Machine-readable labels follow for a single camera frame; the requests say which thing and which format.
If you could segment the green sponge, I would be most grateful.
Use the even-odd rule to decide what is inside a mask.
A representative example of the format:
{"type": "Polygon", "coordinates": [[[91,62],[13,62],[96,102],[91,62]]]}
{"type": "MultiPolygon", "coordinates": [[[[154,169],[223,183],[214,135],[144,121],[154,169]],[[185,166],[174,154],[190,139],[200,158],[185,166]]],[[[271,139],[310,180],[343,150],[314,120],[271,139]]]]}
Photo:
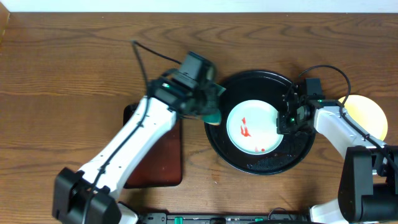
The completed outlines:
{"type": "Polygon", "coordinates": [[[218,126],[218,125],[220,125],[220,123],[222,121],[222,115],[221,115],[220,110],[216,110],[212,114],[202,115],[200,117],[200,119],[206,124],[218,126]]]}

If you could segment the mint plate with red streak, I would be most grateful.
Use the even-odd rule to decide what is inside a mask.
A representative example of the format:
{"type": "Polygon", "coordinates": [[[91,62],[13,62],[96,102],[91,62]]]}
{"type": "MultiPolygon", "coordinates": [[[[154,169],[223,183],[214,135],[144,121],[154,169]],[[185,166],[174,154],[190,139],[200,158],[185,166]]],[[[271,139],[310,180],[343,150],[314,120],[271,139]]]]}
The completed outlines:
{"type": "Polygon", "coordinates": [[[276,149],[283,140],[277,133],[278,111],[261,100],[247,100],[237,104],[226,120],[229,140],[241,152],[263,155],[276,149]]]}

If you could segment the yellow plate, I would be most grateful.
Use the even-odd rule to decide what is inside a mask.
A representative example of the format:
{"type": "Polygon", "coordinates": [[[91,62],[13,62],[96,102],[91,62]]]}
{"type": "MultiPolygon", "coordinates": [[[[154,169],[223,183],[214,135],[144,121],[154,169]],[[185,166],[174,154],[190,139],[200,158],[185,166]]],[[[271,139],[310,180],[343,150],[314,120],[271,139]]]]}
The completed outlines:
{"type": "Polygon", "coordinates": [[[385,140],[388,123],[382,108],[370,98],[350,95],[345,103],[348,114],[369,134],[385,140]]]}

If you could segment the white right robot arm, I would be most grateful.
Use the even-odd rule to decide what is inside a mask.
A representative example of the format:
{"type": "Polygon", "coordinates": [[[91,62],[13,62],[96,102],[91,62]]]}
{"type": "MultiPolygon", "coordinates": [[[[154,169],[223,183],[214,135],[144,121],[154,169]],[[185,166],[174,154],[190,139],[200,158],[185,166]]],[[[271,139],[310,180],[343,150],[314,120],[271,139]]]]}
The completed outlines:
{"type": "Polygon", "coordinates": [[[397,220],[397,146],[365,131],[338,100],[321,94],[283,94],[279,134],[319,133],[344,159],[336,199],[310,209],[314,223],[381,223],[397,220]]]}

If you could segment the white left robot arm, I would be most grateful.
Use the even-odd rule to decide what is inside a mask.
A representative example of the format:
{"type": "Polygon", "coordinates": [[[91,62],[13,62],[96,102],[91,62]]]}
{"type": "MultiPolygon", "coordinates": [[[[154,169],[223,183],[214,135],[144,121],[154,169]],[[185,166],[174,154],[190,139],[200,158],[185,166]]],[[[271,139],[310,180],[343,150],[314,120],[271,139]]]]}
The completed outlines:
{"type": "Polygon", "coordinates": [[[151,147],[181,116],[220,124],[219,97],[225,88],[208,75],[173,71],[146,81],[146,95],[109,144],[76,172],[65,167],[55,178],[52,216],[62,223],[137,223],[138,214],[118,198],[151,147]]]}

